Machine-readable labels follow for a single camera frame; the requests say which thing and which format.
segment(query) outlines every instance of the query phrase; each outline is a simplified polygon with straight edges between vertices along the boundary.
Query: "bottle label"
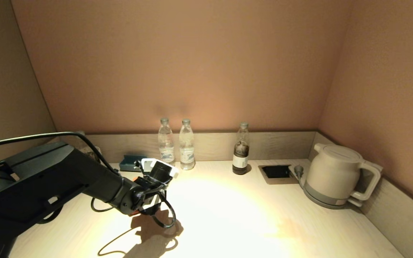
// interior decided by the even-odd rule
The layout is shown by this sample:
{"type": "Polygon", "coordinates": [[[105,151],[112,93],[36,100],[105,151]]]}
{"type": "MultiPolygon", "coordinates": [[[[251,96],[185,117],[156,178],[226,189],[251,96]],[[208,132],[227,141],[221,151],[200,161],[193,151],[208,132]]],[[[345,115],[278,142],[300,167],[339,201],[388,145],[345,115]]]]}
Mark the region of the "bottle label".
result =
{"type": "Polygon", "coordinates": [[[160,160],[166,163],[170,163],[175,160],[175,147],[171,148],[159,148],[160,160]]]}
{"type": "Polygon", "coordinates": [[[194,148],[184,148],[180,149],[181,162],[182,163],[192,163],[194,161],[194,148]]]}
{"type": "Polygon", "coordinates": [[[248,165],[248,156],[247,157],[238,157],[234,155],[234,160],[232,161],[232,164],[236,168],[246,168],[248,165]]]}

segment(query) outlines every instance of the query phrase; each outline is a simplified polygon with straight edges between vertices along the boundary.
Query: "white kettle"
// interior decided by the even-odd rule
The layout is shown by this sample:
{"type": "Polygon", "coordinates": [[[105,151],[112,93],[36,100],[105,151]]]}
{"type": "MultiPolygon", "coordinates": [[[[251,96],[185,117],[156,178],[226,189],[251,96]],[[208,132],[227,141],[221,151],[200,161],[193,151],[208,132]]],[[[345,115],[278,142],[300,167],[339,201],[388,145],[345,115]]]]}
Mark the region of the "white kettle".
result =
{"type": "Polygon", "coordinates": [[[362,201],[369,199],[377,185],[382,167],[339,145],[317,143],[314,149],[318,155],[313,159],[304,183],[305,195],[330,209],[341,209],[347,201],[361,207],[362,201]],[[361,168],[374,175],[364,193],[355,191],[361,168]]]}

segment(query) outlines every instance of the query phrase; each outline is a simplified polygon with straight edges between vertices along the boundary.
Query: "pink wall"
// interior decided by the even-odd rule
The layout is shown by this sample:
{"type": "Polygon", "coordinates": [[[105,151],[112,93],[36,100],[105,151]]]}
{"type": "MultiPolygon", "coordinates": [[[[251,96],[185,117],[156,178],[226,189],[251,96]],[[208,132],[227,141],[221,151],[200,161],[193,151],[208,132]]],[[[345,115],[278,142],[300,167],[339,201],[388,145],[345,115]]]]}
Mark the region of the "pink wall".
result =
{"type": "Polygon", "coordinates": [[[352,1],[13,0],[58,130],[316,129],[352,1]]]}
{"type": "Polygon", "coordinates": [[[357,1],[319,127],[413,193],[413,1],[357,1]]]}

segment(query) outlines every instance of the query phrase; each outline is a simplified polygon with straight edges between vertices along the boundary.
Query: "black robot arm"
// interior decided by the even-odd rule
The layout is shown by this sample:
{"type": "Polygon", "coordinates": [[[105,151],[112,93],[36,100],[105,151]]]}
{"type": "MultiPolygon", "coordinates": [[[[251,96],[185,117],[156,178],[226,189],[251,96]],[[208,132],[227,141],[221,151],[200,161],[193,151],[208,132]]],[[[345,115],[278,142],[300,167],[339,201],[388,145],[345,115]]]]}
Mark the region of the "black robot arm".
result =
{"type": "Polygon", "coordinates": [[[105,166],[64,142],[56,142],[0,161],[0,258],[8,257],[18,235],[36,223],[53,220],[63,205],[80,193],[131,214],[142,210],[149,198],[161,195],[172,179],[172,167],[157,162],[149,176],[133,182],[99,157],[105,166]]]}

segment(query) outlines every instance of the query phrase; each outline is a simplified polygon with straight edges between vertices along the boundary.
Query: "water bottle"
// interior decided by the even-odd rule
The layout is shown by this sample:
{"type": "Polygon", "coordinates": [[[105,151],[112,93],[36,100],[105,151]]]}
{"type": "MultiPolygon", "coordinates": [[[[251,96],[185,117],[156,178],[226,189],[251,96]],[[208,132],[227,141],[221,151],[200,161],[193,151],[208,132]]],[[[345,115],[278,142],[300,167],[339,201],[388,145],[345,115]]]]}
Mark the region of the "water bottle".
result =
{"type": "Polygon", "coordinates": [[[248,132],[248,123],[241,123],[237,132],[237,141],[234,146],[234,159],[232,162],[232,171],[237,175],[246,173],[248,166],[248,154],[250,151],[250,133],[248,132]]]}
{"type": "Polygon", "coordinates": [[[194,133],[190,127],[190,119],[182,120],[179,132],[179,152],[181,153],[181,168],[192,169],[195,165],[194,159],[194,133]]]}
{"type": "Polygon", "coordinates": [[[159,151],[160,160],[172,166],[175,164],[175,147],[173,144],[173,132],[168,124],[168,118],[160,119],[159,151]]]}

